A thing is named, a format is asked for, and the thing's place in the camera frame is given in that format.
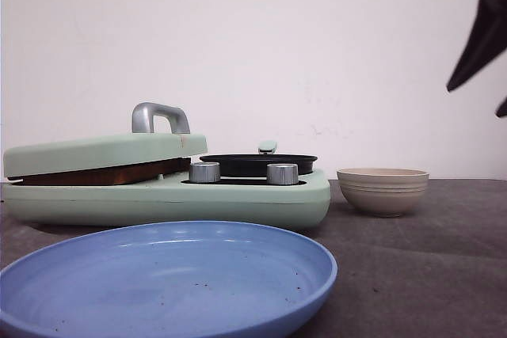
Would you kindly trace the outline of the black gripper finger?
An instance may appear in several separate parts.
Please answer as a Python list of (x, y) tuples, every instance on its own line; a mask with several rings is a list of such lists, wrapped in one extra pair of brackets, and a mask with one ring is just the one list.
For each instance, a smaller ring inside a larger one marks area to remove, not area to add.
[(496, 110), (496, 117), (503, 118), (507, 116), (507, 98), (498, 106)]
[(506, 0), (478, 0), (475, 21), (447, 90), (457, 89), (506, 49)]

